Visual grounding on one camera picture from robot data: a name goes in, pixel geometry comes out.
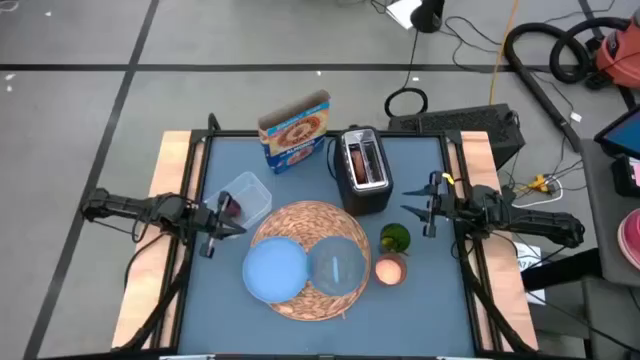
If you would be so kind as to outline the black chrome two-slot toaster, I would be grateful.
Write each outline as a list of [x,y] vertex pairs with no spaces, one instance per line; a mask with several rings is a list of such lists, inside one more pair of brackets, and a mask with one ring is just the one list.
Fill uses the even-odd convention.
[[[367,181],[357,184],[352,150],[359,150],[364,160]],[[383,211],[391,197],[394,182],[383,142],[377,129],[352,126],[335,139],[333,163],[335,179],[344,210],[352,216]]]

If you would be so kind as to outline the black computer case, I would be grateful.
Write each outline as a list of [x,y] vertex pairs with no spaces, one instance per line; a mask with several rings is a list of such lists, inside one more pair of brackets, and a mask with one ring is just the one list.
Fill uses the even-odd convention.
[[518,114],[506,103],[395,117],[389,120],[388,130],[486,132],[497,169],[525,145]]

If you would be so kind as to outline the yellow power plug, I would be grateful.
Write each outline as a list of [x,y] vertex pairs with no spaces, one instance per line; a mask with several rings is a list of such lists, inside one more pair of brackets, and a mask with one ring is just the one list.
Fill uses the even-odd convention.
[[537,174],[535,176],[535,179],[527,185],[527,189],[540,193],[551,194],[552,190],[550,189],[549,185],[550,181],[551,179],[549,176],[546,176],[544,174]]

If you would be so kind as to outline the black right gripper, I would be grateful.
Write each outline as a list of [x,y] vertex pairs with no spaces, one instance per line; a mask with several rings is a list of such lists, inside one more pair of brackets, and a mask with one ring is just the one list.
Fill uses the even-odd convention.
[[[429,183],[418,190],[403,192],[406,196],[427,196],[427,210],[415,208],[408,205],[402,205],[402,208],[409,211],[425,223],[423,234],[429,238],[436,236],[435,217],[442,216],[448,219],[456,219],[460,217],[463,209],[463,200],[457,196],[455,186],[460,183],[459,179],[455,179],[455,185],[449,184],[442,178],[441,171],[433,171],[429,175]],[[448,193],[440,193],[440,185],[445,183],[452,190]]]

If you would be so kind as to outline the grey desk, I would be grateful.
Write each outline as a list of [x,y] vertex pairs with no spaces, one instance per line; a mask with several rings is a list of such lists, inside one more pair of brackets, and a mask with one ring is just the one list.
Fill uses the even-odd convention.
[[612,283],[640,287],[640,270],[626,259],[618,244],[618,228],[632,210],[640,209],[640,199],[615,191],[610,169],[614,159],[598,143],[582,139],[581,147],[602,275]]

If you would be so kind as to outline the tablet with blue screen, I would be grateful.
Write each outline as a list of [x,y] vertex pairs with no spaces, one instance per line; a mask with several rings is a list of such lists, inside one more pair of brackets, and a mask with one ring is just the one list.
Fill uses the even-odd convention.
[[640,105],[602,129],[594,137],[610,156],[628,156],[640,160]]

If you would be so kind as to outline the blue almond cereal box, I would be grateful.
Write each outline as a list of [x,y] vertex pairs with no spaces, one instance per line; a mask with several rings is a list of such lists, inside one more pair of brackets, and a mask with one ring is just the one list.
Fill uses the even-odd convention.
[[258,119],[269,168],[279,174],[318,151],[326,138],[330,95],[322,89]]

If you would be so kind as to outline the red vacuum cleaner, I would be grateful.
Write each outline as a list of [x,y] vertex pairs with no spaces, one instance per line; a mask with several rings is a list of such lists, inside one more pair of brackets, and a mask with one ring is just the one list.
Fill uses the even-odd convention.
[[611,28],[596,53],[598,74],[606,84],[640,90],[640,7],[628,18],[605,18]]

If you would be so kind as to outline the black metal table frame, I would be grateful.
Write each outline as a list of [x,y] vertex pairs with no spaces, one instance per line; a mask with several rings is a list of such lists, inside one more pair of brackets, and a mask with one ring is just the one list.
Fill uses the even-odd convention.
[[[478,184],[482,182],[484,175],[495,171],[487,133],[449,130],[442,135],[445,149],[450,152],[445,159],[453,162],[455,171],[462,172]],[[178,189],[200,199],[208,170],[206,162],[209,150],[216,137],[242,138],[257,142],[258,132],[222,130],[216,119],[210,121],[208,129],[166,131],[158,153],[150,193],[156,195]],[[179,267],[191,265],[193,242],[196,240],[194,234],[185,242],[174,236],[163,235],[159,230],[154,230],[152,234],[164,244],[150,250],[146,255],[140,254],[139,262],[133,265],[133,278],[124,290],[113,335],[113,351],[119,350],[132,340],[143,328],[142,317],[149,316],[156,303],[168,297],[170,283],[179,277]],[[483,246],[475,248],[473,263],[479,266],[479,273],[484,277],[481,282],[485,287],[490,286],[491,277],[501,282],[515,282],[519,279],[515,263],[507,258],[506,246],[499,242],[507,239],[507,236],[496,233],[491,235]],[[142,341],[144,350],[166,350],[177,346],[186,293],[187,289],[182,287],[169,297],[169,304],[150,325],[150,332]],[[470,303],[471,315],[478,318],[478,323],[472,326],[472,329],[478,332],[478,338],[474,341],[476,354],[493,359],[516,359],[522,356],[519,348],[506,348],[510,337],[500,333],[498,321],[493,318],[497,311],[488,310],[477,296],[472,296]]]

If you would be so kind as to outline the round woven straw placemat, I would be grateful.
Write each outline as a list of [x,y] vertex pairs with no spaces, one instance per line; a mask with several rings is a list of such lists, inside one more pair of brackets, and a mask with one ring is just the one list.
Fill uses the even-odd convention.
[[363,293],[369,280],[371,249],[360,224],[344,210],[320,201],[300,201],[288,204],[269,215],[258,227],[250,248],[269,237],[288,237],[298,242],[307,253],[321,239],[340,236],[356,242],[365,257],[366,270],[361,285],[345,296],[327,296],[316,290],[310,280],[294,298],[268,306],[290,319],[323,321],[342,316]]

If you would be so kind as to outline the pink round object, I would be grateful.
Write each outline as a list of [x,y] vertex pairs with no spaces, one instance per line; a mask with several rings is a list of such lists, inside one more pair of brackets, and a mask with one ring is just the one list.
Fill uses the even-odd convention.
[[640,271],[640,208],[631,211],[621,221],[617,238],[623,256]]

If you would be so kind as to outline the bread slice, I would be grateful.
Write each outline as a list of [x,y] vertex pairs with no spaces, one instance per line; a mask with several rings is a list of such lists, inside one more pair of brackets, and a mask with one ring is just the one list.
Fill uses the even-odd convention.
[[364,184],[366,179],[366,170],[364,166],[364,160],[359,150],[352,150],[351,157],[353,162],[354,177],[357,184]]

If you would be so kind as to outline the orange glass of juice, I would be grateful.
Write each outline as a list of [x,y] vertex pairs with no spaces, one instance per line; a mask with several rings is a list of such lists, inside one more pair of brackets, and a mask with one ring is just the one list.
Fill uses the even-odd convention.
[[407,276],[405,260],[396,253],[386,253],[378,257],[374,267],[375,277],[384,286],[402,284]]

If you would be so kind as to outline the black device with pink screen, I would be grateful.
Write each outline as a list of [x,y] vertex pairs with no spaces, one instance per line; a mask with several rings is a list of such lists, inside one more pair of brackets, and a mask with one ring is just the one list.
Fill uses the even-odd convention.
[[611,172],[619,195],[640,198],[640,161],[622,155],[611,164]]

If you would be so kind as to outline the printed white paper sheet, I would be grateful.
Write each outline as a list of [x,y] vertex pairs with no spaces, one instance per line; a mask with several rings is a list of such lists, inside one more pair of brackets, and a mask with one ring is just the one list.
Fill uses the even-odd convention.
[[[515,242],[514,245],[517,250],[517,263],[520,271],[539,266],[539,261],[542,259],[539,247],[519,242]],[[530,304],[544,305],[545,291],[535,290],[528,292],[526,297]]]

